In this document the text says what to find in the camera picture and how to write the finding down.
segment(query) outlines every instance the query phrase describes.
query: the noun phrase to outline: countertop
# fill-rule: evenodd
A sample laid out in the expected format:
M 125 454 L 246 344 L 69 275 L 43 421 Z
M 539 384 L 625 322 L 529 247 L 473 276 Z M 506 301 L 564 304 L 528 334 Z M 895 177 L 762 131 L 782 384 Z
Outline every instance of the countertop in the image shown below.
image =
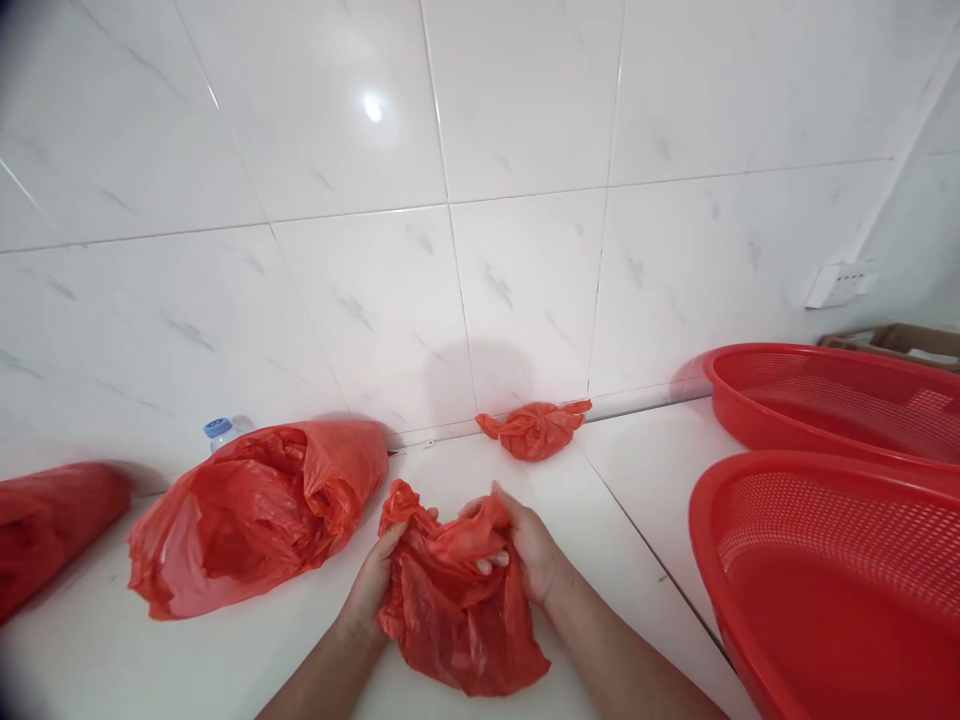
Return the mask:
M 717 422 L 711 398 L 588 423 L 574 442 L 719 641 L 690 543 L 690 494 L 707 468 L 747 449 Z
M 387 481 L 403 477 L 448 520 L 499 480 L 536 509 L 564 552 L 633 628 L 730 717 L 756 718 L 734 671 L 670 579 L 678 579 L 701 614 L 709 608 L 705 594 L 700 597 L 702 585 L 696 591 L 699 576 L 696 582 L 690 577 L 696 567 L 685 503 L 707 457 L 739 446 L 725 445 L 703 413 L 709 406 L 696 401 L 591 423 L 578 431 L 575 444 L 537 464 L 514 460 L 483 435 L 426 443 L 394 456 Z M 698 459 L 692 447 L 700 448 Z M 347 548 L 319 570 L 260 598 L 179 622 L 150 620 L 146 603 L 126 589 L 124 538 L 155 499 L 138 502 L 5 628 L 7 679 L 22 688 L 20 700 L 31 717 L 253 718 L 339 611 L 375 540 L 388 482 Z M 637 507 L 645 502 L 656 506 Z M 634 524 L 665 562 L 677 563 L 669 573 Z M 537 611 L 534 623 L 553 666 L 531 688 L 509 698 L 468 699 L 408 668 L 391 645 L 356 717 L 595 717 L 556 634 Z

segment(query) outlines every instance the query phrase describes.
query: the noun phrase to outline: wall socket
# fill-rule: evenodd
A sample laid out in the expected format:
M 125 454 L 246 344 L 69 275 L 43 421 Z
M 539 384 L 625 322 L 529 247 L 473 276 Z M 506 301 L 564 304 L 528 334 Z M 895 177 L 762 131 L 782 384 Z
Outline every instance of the wall socket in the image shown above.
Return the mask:
M 806 306 L 817 309 L 846 305 L 858 295 L 869 295 L 879 277 L 870 262 L 824 265 L 807 296 Z

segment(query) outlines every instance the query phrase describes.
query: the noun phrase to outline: red colander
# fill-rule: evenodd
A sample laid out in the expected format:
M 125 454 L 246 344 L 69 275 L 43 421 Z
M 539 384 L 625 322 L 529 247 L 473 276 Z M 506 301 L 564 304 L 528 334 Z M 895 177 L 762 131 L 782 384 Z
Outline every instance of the red colander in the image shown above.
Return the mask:
M 785 451 L 700 478 L 694 555 L 765 718 L 960 718 L 960 497 L 947 487 Z
M 752 343 L 704 363 L 721 425 L 752 450 L 805 450 L 960 479 L 960 376 L 849 350 Z

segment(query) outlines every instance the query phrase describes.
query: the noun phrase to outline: plastic bag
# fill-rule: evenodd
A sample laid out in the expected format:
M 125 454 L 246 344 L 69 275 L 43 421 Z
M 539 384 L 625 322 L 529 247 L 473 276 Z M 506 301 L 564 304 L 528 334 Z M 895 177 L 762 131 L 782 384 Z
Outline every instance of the plastic bag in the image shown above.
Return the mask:
M 0 623 L 129 508 L 126 478 L 100 463 L 0 483 Z
M 550 661 L 533 638 L 503 502 L 490 496 L 473 517 L 440 525 L 407 483 L 394 480 L 380 535 L 407 519 L 377 616 L 407 665 L 470 696 L 511 695 L 543 677 Z M 507 567 L 477 569 L 475 560 L 504 549 Z
M 387 473 L 373 422 L 256 430 L 181 477 L 127 538 L 150 617 L 194 617 L 320 567 L 350 540 Z
M 583 413 L 592 407 L 589 400 L 562 408 L 552 403 L 530 403 L 514 410 L 503 423 L 482 413 L 475 419 L 488 437 L 496 440 L 499 436 L 500 444 L 517 460 L 537 462 L 569 445 L 573 431 L 584 423 Z

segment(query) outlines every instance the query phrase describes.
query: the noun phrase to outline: human hand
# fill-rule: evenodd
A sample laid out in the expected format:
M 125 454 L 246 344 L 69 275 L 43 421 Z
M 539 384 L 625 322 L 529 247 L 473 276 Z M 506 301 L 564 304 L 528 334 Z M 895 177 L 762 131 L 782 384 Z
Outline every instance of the human hand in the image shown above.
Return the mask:
M 434 518 L 439 514 L 436 508 L 430 508 L 427 512 Z M 350 593 L 337 617 L 337 623 L 343 629 L 352 633 L 361 632 L 376 640 L 386 641 L 386 633 L 377 622 L 377 613 L 380 611 L 383 596 L 390 584 L 390 554 L 397 547 L 406 529 L 405 522 L 391 527 L 377 540 L 370 554 L 363 561 L 360 572 L 357 573 L 357 579 L 353 581 L 353 587 L 350 588 Z
M 543 605 L 550 593 L 569 581 L 573 566 L 557 545 L 540 516 L 507 493 L 500 484 L 493 483 L 493 493 L 503 501 L 510 513 L 511 540 L 523 561 L 523 589 L 527 599 Z M 472 517 L 486 500 L 480 497 L 463 506 L 460 517 Z M 480 572 L 491 572 L 493 565 L 506 565 L 506 552 L 499 552 L 489 560 L 477 560 Z

